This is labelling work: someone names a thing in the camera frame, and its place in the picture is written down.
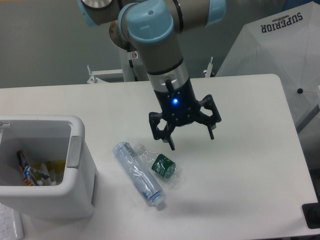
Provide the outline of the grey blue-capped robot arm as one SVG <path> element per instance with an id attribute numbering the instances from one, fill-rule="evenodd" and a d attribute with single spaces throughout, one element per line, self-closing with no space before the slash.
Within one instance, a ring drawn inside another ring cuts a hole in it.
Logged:
<path id="1" fill-rule="evenodd" d="M 150 112 L 155 140 L 174 148 L 172 132 L 194 122 L 210 132 L 222 118 L 211 95 L 197 100 L 177 35 L 225 16 L 224 0 L 80 0 L 91 26 L 117 21 L 120 37 L 138 52 L 161 112 Z"/>

